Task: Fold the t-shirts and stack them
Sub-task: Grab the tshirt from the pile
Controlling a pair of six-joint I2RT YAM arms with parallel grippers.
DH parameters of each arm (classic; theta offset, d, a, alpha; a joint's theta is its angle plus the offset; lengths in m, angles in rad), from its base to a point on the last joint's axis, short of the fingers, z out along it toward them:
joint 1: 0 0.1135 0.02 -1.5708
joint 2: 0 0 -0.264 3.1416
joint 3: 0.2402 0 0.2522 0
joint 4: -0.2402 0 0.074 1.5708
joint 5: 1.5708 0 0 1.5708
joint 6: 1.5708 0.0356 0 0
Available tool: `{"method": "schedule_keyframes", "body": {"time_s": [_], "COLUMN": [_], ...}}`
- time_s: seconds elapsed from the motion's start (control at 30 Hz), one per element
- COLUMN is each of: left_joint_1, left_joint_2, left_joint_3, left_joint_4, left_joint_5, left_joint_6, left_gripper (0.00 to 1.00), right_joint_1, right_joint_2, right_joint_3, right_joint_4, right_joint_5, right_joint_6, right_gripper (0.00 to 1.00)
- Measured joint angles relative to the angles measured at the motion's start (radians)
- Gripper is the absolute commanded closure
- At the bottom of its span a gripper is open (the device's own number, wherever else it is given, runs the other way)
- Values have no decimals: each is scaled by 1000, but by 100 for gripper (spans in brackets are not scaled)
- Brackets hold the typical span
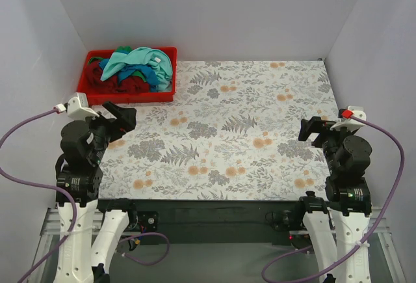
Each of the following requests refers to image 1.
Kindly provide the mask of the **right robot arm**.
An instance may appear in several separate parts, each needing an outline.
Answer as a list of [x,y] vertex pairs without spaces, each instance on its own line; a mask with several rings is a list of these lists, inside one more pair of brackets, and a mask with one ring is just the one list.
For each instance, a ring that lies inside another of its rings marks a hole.
[[364,174],[370,165],[372,148],[356,135],[359,126],[346,122],[303,119],[298,139],[317,134],[312,145],[323,151],[329,176],[326,198],[307,192],[294,212],[295,224],[309,233],[318,268],[326,274],[320,282],[370,282],[367,233],[372,211],[371,195]]

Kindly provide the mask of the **mint green t shirt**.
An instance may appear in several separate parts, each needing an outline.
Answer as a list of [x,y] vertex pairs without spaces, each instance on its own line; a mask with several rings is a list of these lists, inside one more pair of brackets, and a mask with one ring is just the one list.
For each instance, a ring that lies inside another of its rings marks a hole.
[[102,69],[101,81],[107,81],[115,75],[117,83],[121,83],[139,71],[150,85],[151,92],[168,92],[172,89],[172,62],[159,49],[138,47],[129,52],[115,51],[109,59],[99,62],[99,67]]

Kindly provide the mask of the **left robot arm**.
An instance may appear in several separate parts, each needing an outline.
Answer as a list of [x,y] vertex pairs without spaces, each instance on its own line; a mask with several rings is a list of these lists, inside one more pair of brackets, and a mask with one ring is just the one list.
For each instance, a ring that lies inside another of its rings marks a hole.
[[55,282],[110,282],[109,267],[118,242],[124,231],[133,230],[138,223],[131,202],[117,200],[103,210],[98,235],[92,235],[104,153],[137,124],[136,109],[110,101],[103,107],[112,118],[92,112],[61,131],[62,155],[55,167],[61,244]]

